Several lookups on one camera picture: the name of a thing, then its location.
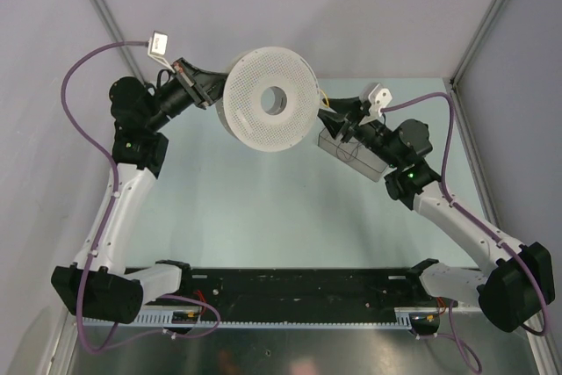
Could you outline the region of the white plastic spool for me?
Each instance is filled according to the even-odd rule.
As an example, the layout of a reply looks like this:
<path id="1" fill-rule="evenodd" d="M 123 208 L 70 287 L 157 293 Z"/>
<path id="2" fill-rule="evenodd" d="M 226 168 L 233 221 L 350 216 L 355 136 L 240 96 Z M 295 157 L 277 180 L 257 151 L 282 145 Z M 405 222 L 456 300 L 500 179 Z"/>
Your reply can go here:
<path id="1" fill-rule="evenodd" d="M 299 54 L 261 47 L 239 54 L 227 69 L 220 123 L 257 151 L 292 148 L 309 133 L 321 108 L 317 78 Z"/>

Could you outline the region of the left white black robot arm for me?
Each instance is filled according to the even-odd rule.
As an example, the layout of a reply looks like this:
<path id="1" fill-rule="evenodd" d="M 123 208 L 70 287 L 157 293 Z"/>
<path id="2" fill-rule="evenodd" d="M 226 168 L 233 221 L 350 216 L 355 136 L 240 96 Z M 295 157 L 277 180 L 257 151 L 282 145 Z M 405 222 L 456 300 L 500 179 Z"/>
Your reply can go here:
<path id="1" fill-rule="evenodd" d="M 109 90 L 112 148 L 94 145 L 110 164 L 104 199 L 72 263 L 56 267 L 51 277 L 53 288 L 78 321 L 129 324 L 155 301 L 203 303 L 189 264 L 169 259 L 137 269 L 126 264 L 142 205 L 166 157 L 169 140 L 162 128 L 192 105 L 205 108 L 219 100 L 227 79 L 224 73 L 199 69 L 185 59 L 164 73 L 168 79 L 155 85 L 124 76 Z"/>

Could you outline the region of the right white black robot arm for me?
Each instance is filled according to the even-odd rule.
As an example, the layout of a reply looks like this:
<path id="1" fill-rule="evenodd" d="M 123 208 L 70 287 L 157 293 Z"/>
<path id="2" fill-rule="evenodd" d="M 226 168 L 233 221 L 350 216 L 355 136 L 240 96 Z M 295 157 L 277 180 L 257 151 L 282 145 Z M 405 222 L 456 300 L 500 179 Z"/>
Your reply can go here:
<path id="1" fill-rule="evenodd" d="M 333 99 L 318 116 L 328 132 L 343 142 L 356 140 L 388 165 L 385 187 L 401 202 L 445 232 L 476 264 L 452 268 L 428 259 L 413 268 L 405 283 L 416 306 L 444 297 L 478 307 L 504 332 L 530 331 L 527 322 L 546 314 L 555 299 L 551 254 L 539 242 L 526 245 L 468 211 L 446 184 L 448 161 L 434 171 L 426 161 L 433 147 L 429 127 L 407 119 L 394 129 L 374 119 L 358 97 Z"/>

